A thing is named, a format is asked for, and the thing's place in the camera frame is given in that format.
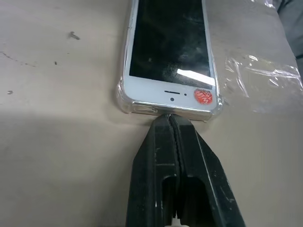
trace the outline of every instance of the table surface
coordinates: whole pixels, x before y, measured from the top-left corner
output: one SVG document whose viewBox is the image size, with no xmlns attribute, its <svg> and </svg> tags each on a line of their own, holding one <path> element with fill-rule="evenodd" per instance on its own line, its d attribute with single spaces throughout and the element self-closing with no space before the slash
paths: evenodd
<svg viewBox="0 0 303 227">
<path fill-rule="evenodd" d="M 295 62 L 273 9 L 207 4 L 219 75 L 233 48 Z M 124 226 L 132 161 L 154 119 L 115 105 L 127 6 L 0 0 L 0 226 Z M 221 160 L 247 226 L 302 225 L 302 118 L 226 106 L 193 124 Z"/>
</svg>

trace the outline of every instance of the white iphone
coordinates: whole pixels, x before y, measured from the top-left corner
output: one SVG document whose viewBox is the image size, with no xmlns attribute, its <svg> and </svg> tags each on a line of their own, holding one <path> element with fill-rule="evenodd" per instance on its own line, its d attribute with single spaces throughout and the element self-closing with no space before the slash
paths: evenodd
<svg viewBox="0 0 303 227">
<path fill-rule="evenodd" d="M 126 112 L 174 112 L 197 120 L 218 112 L 222 102 L 204 5 L 132 1 L 118 97 L 120 106 L 131 100 Z"/>
</svg>

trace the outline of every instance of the phone screen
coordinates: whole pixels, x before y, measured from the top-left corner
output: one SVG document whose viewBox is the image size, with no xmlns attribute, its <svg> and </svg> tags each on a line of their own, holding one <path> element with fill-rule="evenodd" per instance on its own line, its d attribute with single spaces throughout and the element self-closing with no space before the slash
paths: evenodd
<svg viewBox="0 0 303 227">
<path fill-rule="evenodd" d="M 211 88 L 201 0 L 139 0 L 130 76 Z"/>
</svg>

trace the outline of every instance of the clear plastic wrap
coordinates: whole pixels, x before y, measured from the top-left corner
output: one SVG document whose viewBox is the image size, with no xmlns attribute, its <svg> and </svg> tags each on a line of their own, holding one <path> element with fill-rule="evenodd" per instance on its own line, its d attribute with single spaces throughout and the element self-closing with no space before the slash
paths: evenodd
<svg viewBox="0 0 303 227">
<path fill-rule="evenodd" d="M 228 52 L 225 68 L 226 73 L 219 78 L 219 84 L 227 104 L 259 113 L 303 111 L 303 85 L 295 66 Z"/>
<path fill-rule="evenodd" d="M 251 0 L 251 1 L 266 5 L 267 7 L 270 7 L 270 8 L 275 8 L 273 5 L 273 0 Z"/>
</svg>

